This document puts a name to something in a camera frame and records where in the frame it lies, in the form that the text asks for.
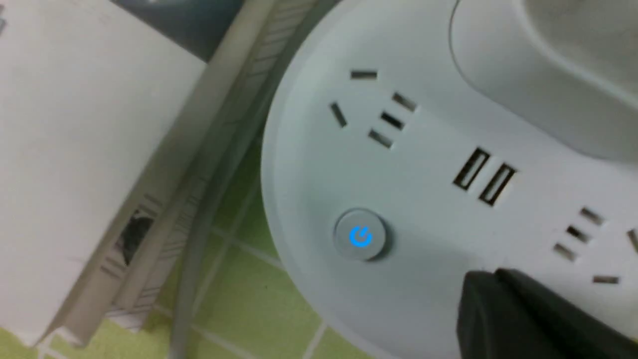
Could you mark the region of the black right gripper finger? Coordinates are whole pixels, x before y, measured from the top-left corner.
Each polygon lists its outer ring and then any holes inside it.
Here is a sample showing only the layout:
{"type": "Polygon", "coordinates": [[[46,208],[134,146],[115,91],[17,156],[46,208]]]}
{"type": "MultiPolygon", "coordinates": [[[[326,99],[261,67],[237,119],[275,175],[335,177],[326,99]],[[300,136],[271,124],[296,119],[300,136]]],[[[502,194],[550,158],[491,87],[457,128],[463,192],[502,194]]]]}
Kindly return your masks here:
{"type": "Polygon", "coordinates": [[[522,271],[468,271],[456,336],[463,359],[635,359],[636,341],[522,271]]]}

